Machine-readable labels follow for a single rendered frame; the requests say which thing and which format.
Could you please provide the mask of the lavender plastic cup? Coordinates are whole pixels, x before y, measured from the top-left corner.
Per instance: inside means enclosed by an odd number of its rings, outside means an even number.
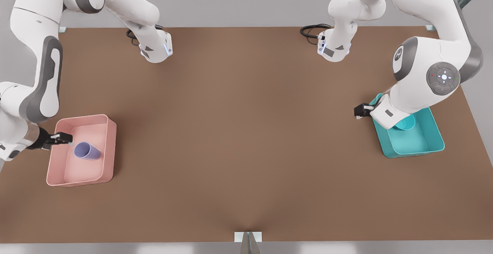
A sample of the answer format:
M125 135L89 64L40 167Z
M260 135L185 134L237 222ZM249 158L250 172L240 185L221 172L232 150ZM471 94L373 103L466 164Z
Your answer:
M74 147L74 156L84 160L97 160L102 154L89 142L80 142Z

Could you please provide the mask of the teal plastic bowl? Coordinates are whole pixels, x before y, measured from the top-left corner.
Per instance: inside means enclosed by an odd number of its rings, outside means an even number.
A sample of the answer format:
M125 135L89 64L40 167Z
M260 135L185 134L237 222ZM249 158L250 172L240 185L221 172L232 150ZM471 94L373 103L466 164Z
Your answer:
M408 117L405 117L402 119L400 122L398 122L395 126L393 126L393 129L397 130L411 130L414 128L416 124L416 118L414 117L414 114L410 114Z

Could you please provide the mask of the pink plastic box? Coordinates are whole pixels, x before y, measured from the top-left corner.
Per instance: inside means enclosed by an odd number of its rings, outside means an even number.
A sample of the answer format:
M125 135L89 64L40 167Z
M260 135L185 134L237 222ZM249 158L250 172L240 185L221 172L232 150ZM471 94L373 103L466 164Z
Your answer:
M71 187L112 179L117 125L107 115L61 119L55 131L72 135L73 142L52 147L48 185Z

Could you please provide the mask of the teal plastic box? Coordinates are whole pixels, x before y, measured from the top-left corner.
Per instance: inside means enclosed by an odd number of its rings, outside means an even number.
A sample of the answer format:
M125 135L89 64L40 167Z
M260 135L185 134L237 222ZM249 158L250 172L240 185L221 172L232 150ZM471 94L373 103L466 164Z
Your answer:
M384 129L373 120L381 149L387 158L428 155L445 149L436 121L430 108L414 113L415 125L409 130Z

